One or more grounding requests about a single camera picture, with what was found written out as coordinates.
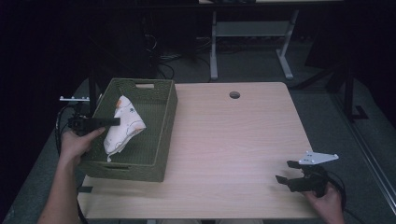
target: white desk leg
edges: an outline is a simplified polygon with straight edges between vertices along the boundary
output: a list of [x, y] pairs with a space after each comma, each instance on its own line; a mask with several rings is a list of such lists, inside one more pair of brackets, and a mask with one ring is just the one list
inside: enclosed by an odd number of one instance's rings
[[210, 51], [210, 79], [218, 79], [218, 60], [216, 58], [216, 11], [212, 21], [212, 50]]
[[286, 60], [285, 55], [286, 55], [286, 50], [288, 49], [288, 46], [289, 46], [291, 35], [293, 34], [293, 29], [294, 29], [294, 25], [297, 20], [298, 12], [299, 12], [299, 10], [293, 11], [293, 15], [291, 16], [291, 19], [289, 22], [288, 30], [286, 31], [286, 34], [285, 34], [285, 43], [283, 44], [282, 49], [276, 50], [277, 58], [279, 59], [280, 65], [282, 66], [282, 69], [283, 69], [283, 73], [285, 74], [285, 77], [287, 79], [293, 79], [293, 74], [290, 71], [289, 64], [288, 64], [288, 61]]

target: dark background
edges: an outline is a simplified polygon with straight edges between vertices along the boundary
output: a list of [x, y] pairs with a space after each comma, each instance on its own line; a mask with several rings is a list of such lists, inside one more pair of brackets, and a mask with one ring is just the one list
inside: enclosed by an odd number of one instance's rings
[[[309, 65], [326, 68], [347, 61], [394, 126], [395, 9], [391, 1], [346, 1], [329, 14], [307, 8], [293, 35], [317, 38]], [[153, 78], [158, 55], [146, 51], [146, 29], [161, 39], [161, 45], [186, 55], [192, 54], [196, 36], [210, 32], [207, 12], [157, 12], [150, 27], [142, 23], [145, 13], [79, 12], [72, 1], [0, 2], [1, 219], [50, 136], [64, 105], [58, 100], [61, 95], [71, 96], [90, 73], [102, 90], [114, 74]], [[319, 61], [319, 54], [326, 60]]]

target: wooden table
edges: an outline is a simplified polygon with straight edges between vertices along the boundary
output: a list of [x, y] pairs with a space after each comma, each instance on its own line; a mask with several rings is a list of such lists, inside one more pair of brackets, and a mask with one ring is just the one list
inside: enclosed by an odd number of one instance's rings
[[[177, 84], [177, 112], [162, 183], [86, 177], [86, 218], [307, 218], [304, 196], [275, 175], [312, 150], [283, 83]], [[233, 99], [230, 92], [240, 98]]]

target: gray carpet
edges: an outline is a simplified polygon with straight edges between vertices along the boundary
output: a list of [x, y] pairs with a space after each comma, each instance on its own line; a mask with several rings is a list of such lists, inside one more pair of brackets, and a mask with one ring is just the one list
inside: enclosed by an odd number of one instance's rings
[[[256, 41], [242, 48], [242, 51], [218, 55], [219, 79], [214, 82], [254, 82], [280, 81], [293, 86], [312, 77], [320, 69], [304, 66], [304, 60], [311, 43], [292, 42], [287, 58], [294, 80], [286, 80], [282, 74], [274, 49], [279, 41]], [[208, 53], [199, 54], [200, 59], [179, 59], [168, 63], [175, 70], [176, 83], [207, 82], [209, 80]], [[161, 66], [170, 77], [172, 71]], [[346, 184], [346, 208], [365, 223], [396, 223], [396, 216], [390, 209], [380, 187], [362, 156], [359, 144], [348, 128], [344, 115], [337, 103], [342, 94], [330, 95], [324, 90], [327, 78], [320, 80], [304, 91], [291, 91], [291, 97], [302, 120], [308, 139], [316, 152], [336, 153], [340, 160], [324, 166], [338, 174]], [[77, 91], [88, 94], [87, 82]], [[378, 163], [395, 186], [396, 131], [388, 123], [373, 102], [370, 93], [356, 82], [355, 105], [361, 105], [370, 119], [357, 120], [354, 127], [359, 129], [367, 144], [373, 150]], [[21, 189], [18, 198], [3, 223], [35, 223], [46, 201], [51, 179], [57, 162], [54, 137], [49, 136], [43, 146], [35, 167]], [[81, 181], [83, 174], [78, 174]], [[358, 223], [345, 213], [346, 223]], [[145, 220], [91, 220], [90, 223], [144, 223]], [[265, 220], [265, 223], [323, 223], [319, 219]]]

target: forearm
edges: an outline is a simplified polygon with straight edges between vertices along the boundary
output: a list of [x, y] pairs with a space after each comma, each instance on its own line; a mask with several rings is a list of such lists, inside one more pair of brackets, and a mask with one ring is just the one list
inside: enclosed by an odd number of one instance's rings
[[75, 168], [72, 163], [58, 163], [49, 198], [38, 223], [78, 223]]

